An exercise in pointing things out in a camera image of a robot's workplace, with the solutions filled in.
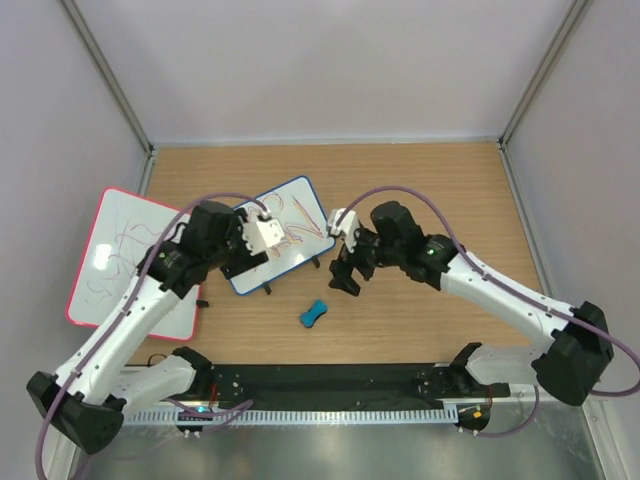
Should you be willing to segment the blue whiteboard eraser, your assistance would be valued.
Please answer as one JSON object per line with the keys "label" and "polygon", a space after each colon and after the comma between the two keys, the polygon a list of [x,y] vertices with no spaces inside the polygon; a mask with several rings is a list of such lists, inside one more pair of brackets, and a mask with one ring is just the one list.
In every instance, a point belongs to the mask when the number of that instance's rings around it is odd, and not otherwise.
{"label": "blue whiteboard eraser", "polygon": [[299,315],[299,321],[305,328],[312,328],[327,311],[327,304],[322,300],[316,300],[308,310]]}

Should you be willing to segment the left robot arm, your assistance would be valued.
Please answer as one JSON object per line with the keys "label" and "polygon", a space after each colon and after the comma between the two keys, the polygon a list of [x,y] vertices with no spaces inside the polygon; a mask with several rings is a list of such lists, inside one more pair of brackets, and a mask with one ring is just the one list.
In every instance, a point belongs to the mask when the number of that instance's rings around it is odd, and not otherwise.
{"label": "left robot arm", "polygon": [[251,269],[278,243],[261,201],[256,219],[223,194],[199,197],[178,211],[148,248],[128,289],[89,339],[54,372],[35,372],[26,390],[43,418],[84,453],[105,449],[133,401],[114,392],[122,367],[155,327],[213,269]]}

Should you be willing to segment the blue framed whiteboard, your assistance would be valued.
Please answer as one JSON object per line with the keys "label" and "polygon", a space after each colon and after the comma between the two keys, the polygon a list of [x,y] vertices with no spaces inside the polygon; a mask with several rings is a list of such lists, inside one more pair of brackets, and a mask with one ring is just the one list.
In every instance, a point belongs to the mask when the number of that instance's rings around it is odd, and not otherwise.
{"label": "blue framed whiteboard", "polygon": [[300,175],[258,196],[284,231],[283,240],[267,251],[269,261],[230,280],[238,295],[261,289],[275,279],[331,250],[327,215],[308,176]]}

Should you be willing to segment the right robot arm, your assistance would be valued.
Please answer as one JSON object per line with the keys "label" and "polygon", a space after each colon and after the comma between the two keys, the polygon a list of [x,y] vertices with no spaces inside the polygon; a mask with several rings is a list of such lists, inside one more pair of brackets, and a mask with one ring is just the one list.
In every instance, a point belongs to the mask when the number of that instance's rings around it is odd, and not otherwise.
{"label": "right robot arm", "polygon": [[370,218],[373,229],[353,211],[331,212],[327,232],[343,245],[329,267],[330,287],[356,296],[355,272],[370,280],[376,269],[396,267],[412,281],[480,306],[530,341],[527,348],[472,347],[450,372],[456,392],[472,396],[488,384],[520,383],[540,386],[567,405],[584,403],[613,358],[598,306],[585,301],[575,307],[525,287],[460,252],[451,238],[424,233],[397,201],[377,206]]}

